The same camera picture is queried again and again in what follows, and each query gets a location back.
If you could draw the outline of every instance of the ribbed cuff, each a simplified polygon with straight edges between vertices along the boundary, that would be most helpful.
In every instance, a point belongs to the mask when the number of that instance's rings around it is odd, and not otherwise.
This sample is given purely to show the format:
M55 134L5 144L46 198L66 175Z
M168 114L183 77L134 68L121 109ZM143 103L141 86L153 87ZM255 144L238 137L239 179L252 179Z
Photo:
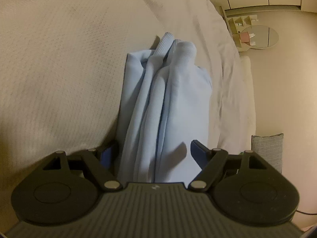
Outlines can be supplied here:
M176 45L179 43L179 42L182 42L181 39L175 39L169 52L168 52L168 56L167 56L167 60L166 60L166 65L170 65L170 63L172 62L172 57L173 57L173 54L175 52L175 49L176 49Z
M153 55L165 57L168 50L170 49L174 41L174 36L172 33L166 32L159 42L157 48L155 49Z

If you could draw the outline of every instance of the fabric fold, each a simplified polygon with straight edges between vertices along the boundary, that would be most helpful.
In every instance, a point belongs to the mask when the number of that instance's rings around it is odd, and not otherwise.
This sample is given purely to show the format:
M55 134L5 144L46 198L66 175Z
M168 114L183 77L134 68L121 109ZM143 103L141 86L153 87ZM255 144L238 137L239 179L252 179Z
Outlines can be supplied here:
M125 71L117 178L122 184L184 182L187 186L200 172L190 154L191 141L205 145L208 141L211 80L205 69L195 65L197 51L191 42L173 41L166 33L157 49L149 51L127 58L127 64L134 65L126 65ZM147 61L140 55L147 55Z
M123 149L120 153L121 157L117 178L123 184L128 181L132 181L131 178L134 173L134 164L137 156L141 124L149 101L151 83L156 72L162 67L163 59L169 51L173 41L173 35L168 32L165 33L153 55L151 55L147 60L143 81L135 102L129 127L126 132Z

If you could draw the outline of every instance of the black cable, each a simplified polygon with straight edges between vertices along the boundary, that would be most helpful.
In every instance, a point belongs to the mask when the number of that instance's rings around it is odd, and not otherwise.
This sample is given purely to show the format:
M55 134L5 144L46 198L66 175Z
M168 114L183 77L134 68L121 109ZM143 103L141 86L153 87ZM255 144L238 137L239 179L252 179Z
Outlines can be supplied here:
M306 213L306 212L302 212L302 211L299 211L299 210L296 210L296 212L304 214L304 215L309 215L309 216L317 215L317 213Z

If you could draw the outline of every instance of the round mirror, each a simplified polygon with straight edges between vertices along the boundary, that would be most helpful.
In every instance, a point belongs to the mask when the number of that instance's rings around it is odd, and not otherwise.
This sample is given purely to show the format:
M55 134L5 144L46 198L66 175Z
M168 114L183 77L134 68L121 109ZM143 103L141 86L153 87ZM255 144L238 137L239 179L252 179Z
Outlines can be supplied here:
M255 49L266 49L278 42L278 33L268 26L255 25L245 28L242 32L249 33L250 44L247 44Z

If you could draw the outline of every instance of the bed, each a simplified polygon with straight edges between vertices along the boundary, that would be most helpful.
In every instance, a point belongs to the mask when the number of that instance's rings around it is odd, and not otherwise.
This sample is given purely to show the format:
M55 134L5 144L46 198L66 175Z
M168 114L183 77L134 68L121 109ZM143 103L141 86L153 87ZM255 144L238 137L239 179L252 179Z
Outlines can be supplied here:
M0 0L0 231L10 194L43 157L115 135L128 52L165 32L196 45L212 78L208 147L248 148L246 81L225 22L208 0Z

